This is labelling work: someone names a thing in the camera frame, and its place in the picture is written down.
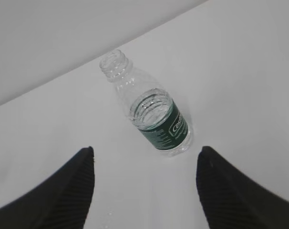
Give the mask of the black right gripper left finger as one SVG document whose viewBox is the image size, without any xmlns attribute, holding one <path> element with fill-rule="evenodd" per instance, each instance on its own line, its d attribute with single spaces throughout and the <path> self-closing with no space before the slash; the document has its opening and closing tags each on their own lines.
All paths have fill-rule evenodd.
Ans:
<svg viewBox="0 0 289 229">
<path fill-rule="evenodd" d="M 0 229 L 82 229 L 94 186 L 94 150 L 90 146 L 40 185 L 1 207 Z"/>
</svg>

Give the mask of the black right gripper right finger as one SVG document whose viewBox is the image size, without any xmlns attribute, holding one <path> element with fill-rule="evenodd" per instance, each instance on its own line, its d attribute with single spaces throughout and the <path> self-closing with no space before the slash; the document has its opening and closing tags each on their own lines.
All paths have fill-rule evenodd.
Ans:
<svg viewBox="0 0 289 229">
<path fill-rule="evenodd" d="M 211 229 L 289 229 L 289 202 L 210 146 L 202 147 L 198 155 L 196 188 Z"/>
</svg>

